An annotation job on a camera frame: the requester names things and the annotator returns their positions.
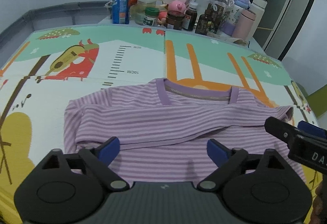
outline green lid jar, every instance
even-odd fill
[[[157,19],[159,16],[159,9],[154,7],[147,7],[145,9],[145,16],[144,16],[144,25],[146,26],[156,26]]]

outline play mat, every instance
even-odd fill
[[[115,25],[34,32],[0,70],[4,220],[21,223],[13,202],[16,188],[51,149],[63,149],[69,100],[162,77],[201,89],[239,86],[269,107],[294,105],[292,125],[301,120],[317,124],[283,65],[246,48],[176,31]],[[305,176],[314,196],[321,174],[305,168]]]

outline spice jar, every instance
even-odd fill
[[[179,11],[168,11],[165,27],[167,29],[182,30],[182,24],[185,14]]]
[[[159,16],[159,9],[154,7],[147,7],[145,9],[145,16],[144,16],[144,25],[146,26],[156,26],[157,19]]]

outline door frame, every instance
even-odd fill
[[[276,20],[276,23],[273,27],[273,30],[271,31],[271,33],[269,34],[269,36],[267,37],[267,40],[266,42],[264,43],[264,45],[262,46],[263,50],[265,51],[269,45],[269,43],[271,42],[271,40],[274,38],[276,32],[278,31],[279,29],[279,25],[282,23],[283,21],[283,18],[285,17],[288,9],[289,9],[289,6],[290,4],[292,3],[293,0],[286,0],[285,1],[285,4],[284,4],[284,7],[282,8],[282,11],[281,13],[279,14],[279,17],[278,19]]]
[[[286,44],[284,50],[282,51],[282,53],[280,54],[280,56],[278,57],[278,60],[282,61],[284,59],[284,57],[286,56],[287,52],[290,50],[293,42],[295,41],[296,37],[298,36],[306,18],[308,17],[308,14],[312,8],[312,5],[313,5],[313,2],[315,0],[309,0],[304,12],[303,12],[303,15],[298,23],[298,25],[296,26],[291,38],[289,39],[288,43]]]

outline cartoon tree print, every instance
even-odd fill
[[[39,40],[45,40],[45,39],[53,39],[53,38],[68,38],[71,35],[79,35],[80,33],[71,28],[66,28],[66,29],[54,29],[47,34],[39,37]]]
[[[262,63],[268,64],[268,65],[273,65],[275,68],[281,68],[279,64],[274,62],[271,58],[269,58],[266,55],[261,55],[260,53],[254,53],[248,56],[249,58],[252,58],[254,60],[260,61]]]

